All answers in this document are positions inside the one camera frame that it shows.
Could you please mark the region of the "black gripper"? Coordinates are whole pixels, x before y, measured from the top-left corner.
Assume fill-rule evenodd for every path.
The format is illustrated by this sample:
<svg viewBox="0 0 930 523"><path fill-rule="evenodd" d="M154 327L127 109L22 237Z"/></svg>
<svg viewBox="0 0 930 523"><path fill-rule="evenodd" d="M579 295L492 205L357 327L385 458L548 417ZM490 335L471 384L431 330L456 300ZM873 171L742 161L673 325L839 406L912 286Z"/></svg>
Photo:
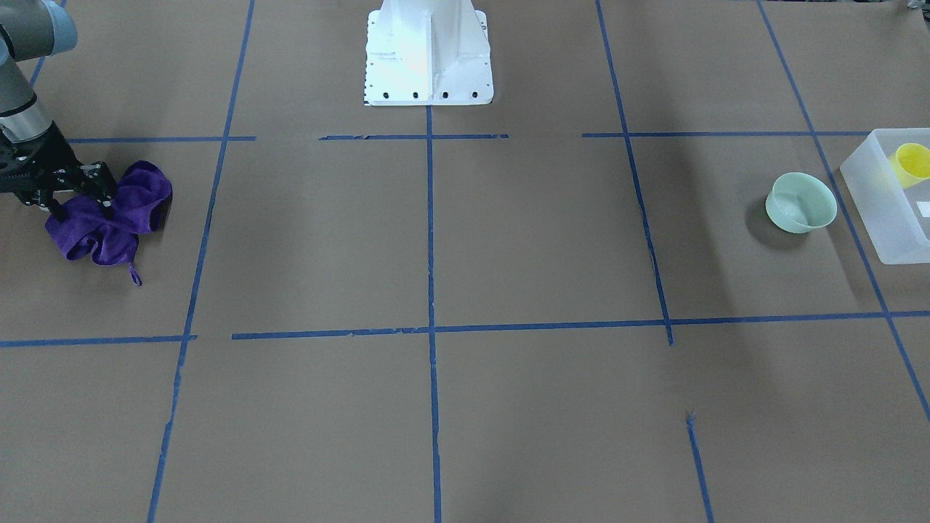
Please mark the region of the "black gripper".
<svg viewBox="0 0 930 523"><path fill-rule="evenodd" d="M56 222L68 218L67 209L55 198L61 191L91 198L104 218L113 218L118 186L109 166L106 162L81 166L55 122L26 142L13 143L2 136L1 160L1 192L11 193L26 206L38 206Z"/></svg>

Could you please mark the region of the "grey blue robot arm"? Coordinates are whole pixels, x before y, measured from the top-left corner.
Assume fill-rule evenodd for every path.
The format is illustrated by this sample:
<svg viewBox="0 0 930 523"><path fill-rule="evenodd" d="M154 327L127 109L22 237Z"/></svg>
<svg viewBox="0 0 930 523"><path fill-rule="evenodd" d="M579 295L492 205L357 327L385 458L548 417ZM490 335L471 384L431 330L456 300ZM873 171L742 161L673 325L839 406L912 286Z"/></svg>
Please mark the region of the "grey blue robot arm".
<svg viewBox="0 0 930 523"><path fill-rule="evenodd" d="M63 222L68 212L55 195L72 191L111 218L117 193L112 172L103 162L80 162L20 68L74 49L73 18L56 1L3 1L1 33L2 192Z"/></svg>

